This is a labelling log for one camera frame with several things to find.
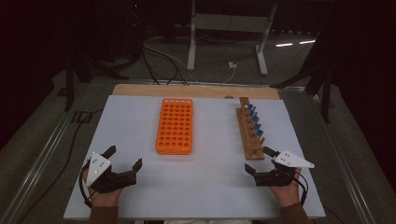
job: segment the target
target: human hand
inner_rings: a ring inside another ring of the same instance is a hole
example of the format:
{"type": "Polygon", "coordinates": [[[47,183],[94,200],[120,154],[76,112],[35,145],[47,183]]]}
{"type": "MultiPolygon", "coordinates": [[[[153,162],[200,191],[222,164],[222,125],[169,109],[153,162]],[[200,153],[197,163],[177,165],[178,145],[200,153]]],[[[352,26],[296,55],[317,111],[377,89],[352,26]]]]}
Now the human hand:
{"type": "MultiPolygon", "coordinates": [[[[301,168],[296,168],[295,172],[300,173],[301,168]]],[[[291,183],[283,187],[268,187],[276,197],[281,207],[287,207],[296,203],[299,203],[299,185],[296,181],[292,180],[291,183]]]]}
{"type": "MultiPolygon", "coordinates": [[[[84,182],[87,181],[88,169],[82,175],[84,182]]],[[[88,192],[91,195],[92,207],[116,207],[119,206],[119,198],[123,189],[116,189],[109,193],[99,193],[91,188],[88,192]]]]}

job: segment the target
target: brown sleeve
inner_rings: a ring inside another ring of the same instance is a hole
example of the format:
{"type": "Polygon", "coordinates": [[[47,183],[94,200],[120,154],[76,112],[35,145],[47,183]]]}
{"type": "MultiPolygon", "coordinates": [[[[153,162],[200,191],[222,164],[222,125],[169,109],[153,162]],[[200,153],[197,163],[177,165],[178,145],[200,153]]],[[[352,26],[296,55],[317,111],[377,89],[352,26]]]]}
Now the brown sleeve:
{"type": "Polygon", "coordinates": [[[296,203],[280,209],[280,215],[284,224],[312,224],[300,203],[296,203]]]}
{"type": "Polygon", "coordinates": [[[118,207],[93,207],[90,215],[91,224],[116,224],[119,218],[118,207]]]}

